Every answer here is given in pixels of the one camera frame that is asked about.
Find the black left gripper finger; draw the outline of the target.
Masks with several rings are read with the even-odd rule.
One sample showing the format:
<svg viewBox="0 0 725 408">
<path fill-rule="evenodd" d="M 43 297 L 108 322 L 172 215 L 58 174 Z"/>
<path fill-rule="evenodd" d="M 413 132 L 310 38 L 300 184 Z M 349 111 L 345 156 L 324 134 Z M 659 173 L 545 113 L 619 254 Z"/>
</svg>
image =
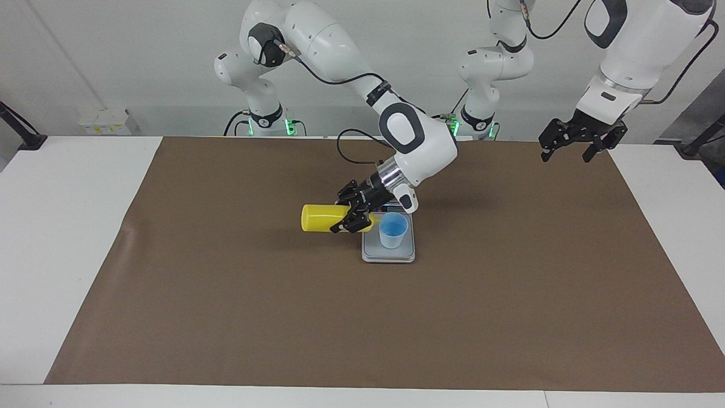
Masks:
<svg viewBox="0 0 725 408">
<path fill-rule="evenodd" d="M 591 136 L 590 145 L 582 154 L 585 163 L 589 163 L 597 154 L 605 150 L 613 150 L 627 133 L 627 126 L 616 126 L 605 134 Z"/>
<path fill-rule="evenodd" d="M 568 127 L 569 124 L 554 118 L 541 132 L 539 136 L 539 144 L 542 149 L 540 156 L 544 163 L 551 159 L 555 150 L 570 145 Z"/>
</svg>

